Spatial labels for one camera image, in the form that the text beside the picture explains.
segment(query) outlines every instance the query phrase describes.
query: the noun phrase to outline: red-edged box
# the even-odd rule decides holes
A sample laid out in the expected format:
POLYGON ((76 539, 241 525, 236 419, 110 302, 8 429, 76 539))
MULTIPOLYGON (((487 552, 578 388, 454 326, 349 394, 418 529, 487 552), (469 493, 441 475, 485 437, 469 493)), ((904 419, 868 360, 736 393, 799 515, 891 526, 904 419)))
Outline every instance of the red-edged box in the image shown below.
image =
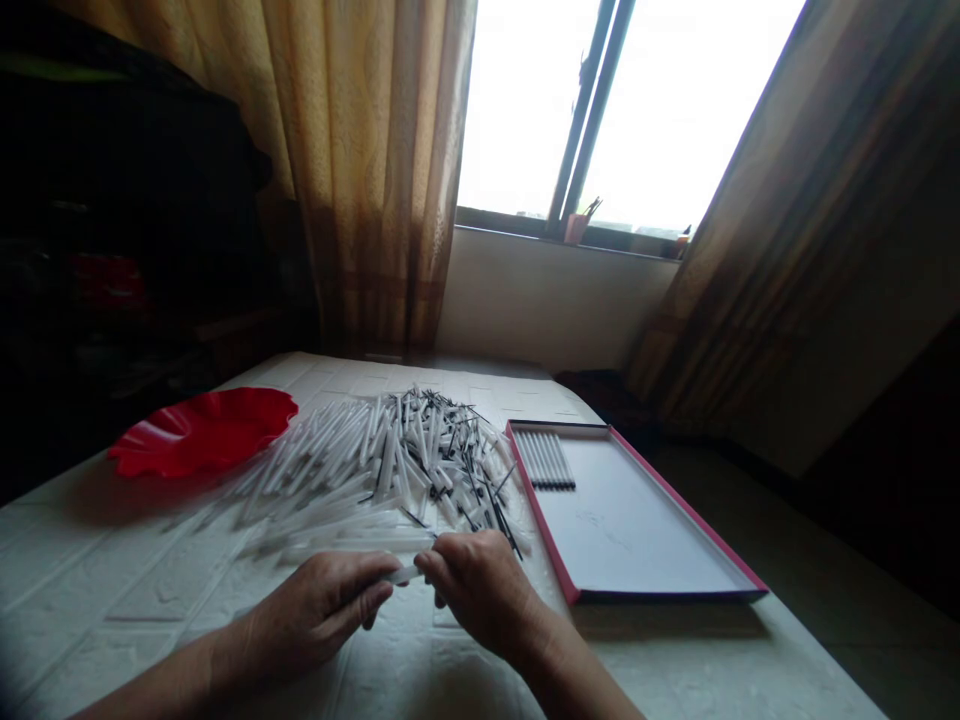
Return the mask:
POLYGON ((612 426, 511 420, 507 437, 570 605, 769 592, 612 426))

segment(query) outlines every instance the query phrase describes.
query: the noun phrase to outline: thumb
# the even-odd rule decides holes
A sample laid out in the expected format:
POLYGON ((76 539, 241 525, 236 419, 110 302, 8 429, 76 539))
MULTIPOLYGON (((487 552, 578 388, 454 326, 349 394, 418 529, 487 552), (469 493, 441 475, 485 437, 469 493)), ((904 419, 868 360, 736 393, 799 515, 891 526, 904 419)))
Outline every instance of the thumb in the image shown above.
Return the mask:
POLYGON ((444 600, 450 602, 453 597, 456 601, 458 583, 440 553, 436 550, 424 550, 413 559, 413 564, 420 568, 423 576, 433 584, 444 600))
POLYGON ((367 587, 326 619, 324 625, 327 626, 330 639, 338 646, 343 645, 363 621, 373 615, 391 595, 393 585, 388 582, 381 581, 367 587))

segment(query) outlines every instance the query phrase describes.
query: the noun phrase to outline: table surface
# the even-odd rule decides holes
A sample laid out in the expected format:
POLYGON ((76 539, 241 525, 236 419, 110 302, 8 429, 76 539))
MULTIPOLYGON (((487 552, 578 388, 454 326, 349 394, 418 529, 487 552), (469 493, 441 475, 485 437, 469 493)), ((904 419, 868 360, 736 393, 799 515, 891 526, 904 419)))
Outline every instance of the table surface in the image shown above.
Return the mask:
MULTIPOLYGON (((580 398, 549 380, 304 353, 272 358, 221 389, 281 388, 299 404, 299 418, 347 395, 413 383, 476 404, 500 428, 513 418, 599 422, 580 398)), ((277 566, 276 556, 238 558, 255 529, 236 530, 235 511, 197 531, 202 501, 145 512, 126 495, 117 502, 121 492, 129 495, 129 486, 119 485, 100 453, 0 509, 0 663, 25 717, 80 709, 226 624, 292 571, 277 566)), ((517 522, 535 536, 524 562, 530 580, 573 619, 651 720, 883 717, 773 593, 751 606, 567 608, 526 498, 516 487, 512 493, 517 522)), ((449 610, 436 610, 432 590, 420 581, 398 588, 374 630, 357 633, 334 661, 257 698, 243 714, 267 712, 542 717, 519 676, 480 648, 449 610)))

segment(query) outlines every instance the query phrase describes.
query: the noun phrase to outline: red bowl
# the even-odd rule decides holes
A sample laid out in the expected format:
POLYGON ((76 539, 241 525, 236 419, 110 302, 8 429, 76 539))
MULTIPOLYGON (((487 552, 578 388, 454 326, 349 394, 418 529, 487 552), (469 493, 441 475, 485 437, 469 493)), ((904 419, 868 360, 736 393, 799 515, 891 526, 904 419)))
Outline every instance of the red bowl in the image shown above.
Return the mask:
POLYGON ((297 411, 288 393, 271 388, 204 393, 137 423, 107 457, 117 459, 123 477, 226 470, 282 435, 297 411))

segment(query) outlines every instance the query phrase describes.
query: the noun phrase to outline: white wall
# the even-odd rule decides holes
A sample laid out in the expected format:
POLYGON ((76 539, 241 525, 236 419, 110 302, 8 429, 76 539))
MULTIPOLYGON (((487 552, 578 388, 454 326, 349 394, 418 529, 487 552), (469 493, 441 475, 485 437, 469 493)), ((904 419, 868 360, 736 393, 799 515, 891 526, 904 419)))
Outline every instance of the white wall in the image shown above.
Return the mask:
POLYGON ((437 350, 620 369, 679 265, 456 228, 437 350))
POLYGON ((956 173, 931 176, 849 294, 731 433, 803 475, 960 312, 956 173))

